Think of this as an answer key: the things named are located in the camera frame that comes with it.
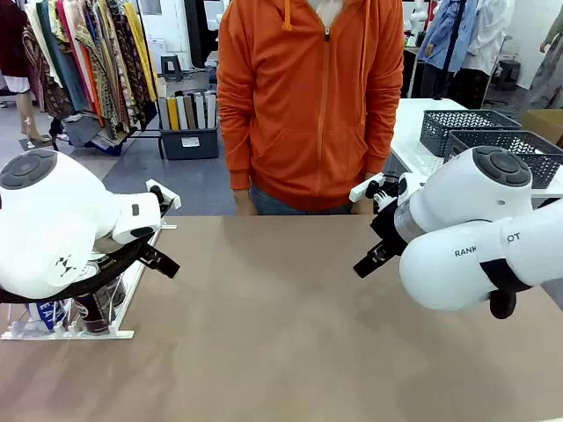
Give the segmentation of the person's right hand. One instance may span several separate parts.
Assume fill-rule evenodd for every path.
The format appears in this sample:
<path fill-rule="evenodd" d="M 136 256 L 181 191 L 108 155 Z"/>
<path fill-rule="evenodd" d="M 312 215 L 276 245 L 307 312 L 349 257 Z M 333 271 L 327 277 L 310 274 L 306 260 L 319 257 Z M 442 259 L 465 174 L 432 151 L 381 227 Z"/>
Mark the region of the person's right hand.
<path fill-rule="evenodd" d="M 258 214 L 249 190 L 233 190 L 232 196 L 235 202 L 236 215 L 250 216 Z"/>

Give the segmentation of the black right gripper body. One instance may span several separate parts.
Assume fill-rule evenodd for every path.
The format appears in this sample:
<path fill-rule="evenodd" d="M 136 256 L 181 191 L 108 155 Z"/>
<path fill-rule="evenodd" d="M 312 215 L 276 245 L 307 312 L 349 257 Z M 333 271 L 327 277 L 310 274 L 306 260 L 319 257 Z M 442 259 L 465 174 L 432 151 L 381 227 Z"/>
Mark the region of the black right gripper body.
<path fill-rule="evenodd" d="M 394 215 L 398 208 L 396 202 L 392 202 L 375 215 L 370 227 L 380 238 L 375 247 L 377 258 L 391 259 L 401 256 L 407 246 L 407 242 L 400 236 L 395 227 Z"/>

